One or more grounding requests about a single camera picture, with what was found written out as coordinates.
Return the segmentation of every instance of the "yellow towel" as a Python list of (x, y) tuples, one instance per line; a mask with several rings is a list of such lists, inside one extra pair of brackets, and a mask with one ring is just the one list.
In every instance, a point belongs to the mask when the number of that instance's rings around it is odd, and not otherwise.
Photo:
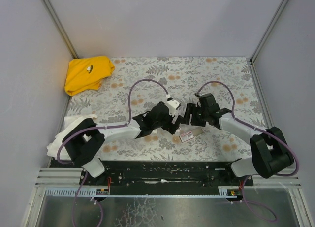
[(70, 96), (88, 89), (98, 90), (103, 79), (114, 70), (115, 66), (107, 56), (73, 59), (69, 62), (64, 90)]

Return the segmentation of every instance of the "floral pattern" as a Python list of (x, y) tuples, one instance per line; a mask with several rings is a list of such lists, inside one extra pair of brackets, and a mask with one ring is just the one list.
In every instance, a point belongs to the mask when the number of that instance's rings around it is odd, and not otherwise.
[[(186, 103), (198, 102), (194, 93), (207, 81), (228, 85), (235, 99), (235, 113), (240, 118), (264, 126), (261, 108), (253, 87), (246, 59), (236, 58), (113, 58), (115, 71), (105, 78), (98, 91), (88, 90), (72, 97), (67, 115), (96, 113), (96, 122), (111, 123), (128, 119), (127, 97), (131, 86), (143, 78), (163, 84), (173, 98), (180, 101), (184, 114)], [(217, 83), (207, 85), (202, 93), (212, 93), (221, 108), (231, 108), (228, 91)], [(131, 95), (133, 116), (144, 113), (165, 99), (165, 92), (155, 83), (138, 84)], [(250, 156), (245, 142), (225, 131), (207, 125), (204, 133), (181, 142), (179, 135), (193, 130), (181, 125), (175, 135), (157, 129), (156, 133), (140, 139), (105, 143), (98, 155), (103, 160), (181, 160), (231, 161)]]

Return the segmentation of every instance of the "white towel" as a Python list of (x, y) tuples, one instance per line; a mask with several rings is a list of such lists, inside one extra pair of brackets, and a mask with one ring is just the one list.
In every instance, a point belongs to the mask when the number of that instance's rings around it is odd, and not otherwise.
[[(96, 114), (90, 115), (72, 115), (65, 116), (64, 118), (64, 130), (58, 133), (55, 137), (55, 140), (47, 146), (47, 155), (50, 157), (57, 158), (57, 151), (63, 143), (64, 137), (66, 137), (75, 127), (77, 127), (83, 120), (87, 118), (96, 119)], [(61, 160), (70, 160), (70, 156), (65, 148), (62, 148), (60, 152)]]

